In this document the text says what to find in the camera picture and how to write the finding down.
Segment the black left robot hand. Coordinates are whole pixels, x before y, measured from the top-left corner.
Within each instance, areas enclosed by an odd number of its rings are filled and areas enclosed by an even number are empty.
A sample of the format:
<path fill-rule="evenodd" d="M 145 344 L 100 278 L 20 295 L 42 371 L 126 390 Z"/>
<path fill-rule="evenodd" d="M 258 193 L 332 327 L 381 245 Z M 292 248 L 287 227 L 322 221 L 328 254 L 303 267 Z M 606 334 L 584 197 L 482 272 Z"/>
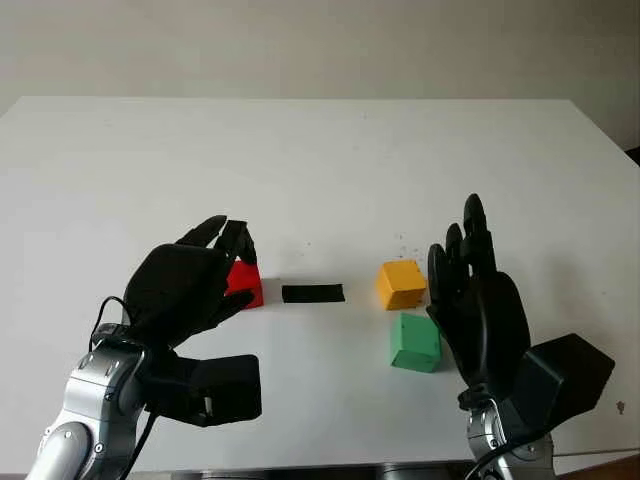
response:
<path fill-rule="evenodd" d="M 153 348 L 175 348 L 239 313 L 254 293 L 249 288 L 227 291 L 237 260 L 257 264 L 254 242 L 245 221 L 225 215 L 155 247 L 125 289 L 128 335 Z"/>

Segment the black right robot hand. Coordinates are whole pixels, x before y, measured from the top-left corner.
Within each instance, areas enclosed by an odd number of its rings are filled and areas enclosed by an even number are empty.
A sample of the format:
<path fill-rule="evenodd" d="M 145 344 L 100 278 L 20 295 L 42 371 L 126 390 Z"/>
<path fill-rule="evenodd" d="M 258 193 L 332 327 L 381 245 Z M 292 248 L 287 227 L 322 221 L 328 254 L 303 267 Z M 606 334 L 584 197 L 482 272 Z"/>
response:
<path fill-rule="evenodd" d="M 518 364 L 531 346 L 527 318 L 514 281 L 497 268 L 480 197 L 464 205 L 444 245 L 427 255 L 430 318 L 449 345 L 467 389 L 459 405 L 471 410 L 510 395 Z"/>

